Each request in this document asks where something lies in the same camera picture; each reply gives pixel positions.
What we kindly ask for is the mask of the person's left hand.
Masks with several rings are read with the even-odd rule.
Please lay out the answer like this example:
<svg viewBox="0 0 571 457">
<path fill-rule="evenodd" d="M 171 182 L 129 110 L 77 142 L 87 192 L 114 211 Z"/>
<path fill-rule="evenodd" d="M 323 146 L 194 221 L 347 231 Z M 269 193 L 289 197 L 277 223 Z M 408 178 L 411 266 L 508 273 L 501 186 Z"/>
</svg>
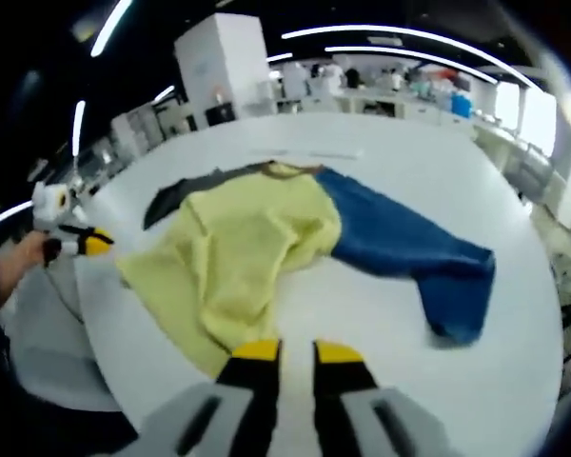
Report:
<svg viewBox="0 0 571 457">
<path fill-rule="evenodd" d="M 43 232 L 31 231 L 15 247 L 13 262 L 19 277 L 32 267 L 44 263 L 44 243 L 47 236 Z"/>
</svg>

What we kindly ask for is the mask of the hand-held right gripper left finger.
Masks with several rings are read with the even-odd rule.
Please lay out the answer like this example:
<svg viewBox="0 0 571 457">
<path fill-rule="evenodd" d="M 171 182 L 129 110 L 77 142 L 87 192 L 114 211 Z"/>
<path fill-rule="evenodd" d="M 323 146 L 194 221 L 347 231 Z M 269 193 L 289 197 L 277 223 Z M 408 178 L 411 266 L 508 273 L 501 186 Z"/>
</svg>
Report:
<svg viewBox="0 0 571 457">
<path fill-rule="evenodd" d="M 139 456 L 265 456 L 277 422 L 279 340 L 236 348 L 212 383 L 189 387 L 148 417 Z"/>
</svg>

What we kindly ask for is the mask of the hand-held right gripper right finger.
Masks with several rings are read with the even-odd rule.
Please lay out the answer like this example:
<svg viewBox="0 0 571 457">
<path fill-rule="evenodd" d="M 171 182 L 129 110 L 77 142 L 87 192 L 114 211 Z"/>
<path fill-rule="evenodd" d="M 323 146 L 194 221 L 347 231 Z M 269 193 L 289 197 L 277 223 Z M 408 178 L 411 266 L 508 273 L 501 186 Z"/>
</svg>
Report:
<svg viewBox="0 0 571 457">
<path fill-rule="evenodd" d="M 316 340 L 314 425 L 324 456 L 448 456 L 442 422 L 394 387 L 380 387 L 363 356 Z"/>
</svg>

